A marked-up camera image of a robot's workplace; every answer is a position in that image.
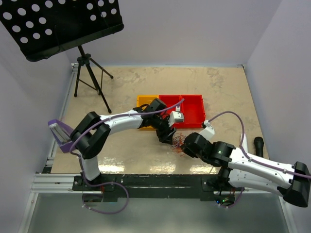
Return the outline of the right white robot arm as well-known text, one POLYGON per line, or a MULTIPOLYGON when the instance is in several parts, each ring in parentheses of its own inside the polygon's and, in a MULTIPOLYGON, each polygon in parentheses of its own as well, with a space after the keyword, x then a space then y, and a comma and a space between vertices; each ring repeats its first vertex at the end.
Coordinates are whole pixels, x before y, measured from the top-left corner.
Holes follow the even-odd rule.
POLYGON ((211 143, 199 133, 188 135, 181 149, 192 158, 219 167, 216 184, 223 191, 252 188, 276 194, 297 207, 309 204, 311 175, 302 162, 291 165, 267 160, 222 141, 211 143))

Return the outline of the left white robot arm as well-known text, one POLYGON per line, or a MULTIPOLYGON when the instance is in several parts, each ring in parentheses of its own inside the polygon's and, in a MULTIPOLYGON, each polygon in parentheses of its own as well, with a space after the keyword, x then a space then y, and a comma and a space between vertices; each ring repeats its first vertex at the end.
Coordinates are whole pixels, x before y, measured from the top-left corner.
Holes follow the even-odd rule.
POLYGON ((98 167, 98 154, 104 147, 110 135, 129 129, 152 127, 160 142, 171 145, 176 128, 173 124, 183 121, 180 112, 173 109, 177 104, 167 107, 159 98, 149 104, 135 107, 125 113, 117 115, 98 115, 96 112, 88 113, 70 135, 72 146, 69 150, 79 158, 84 175, 84 186, 89 190, 100 187, 101 172, 98 167))

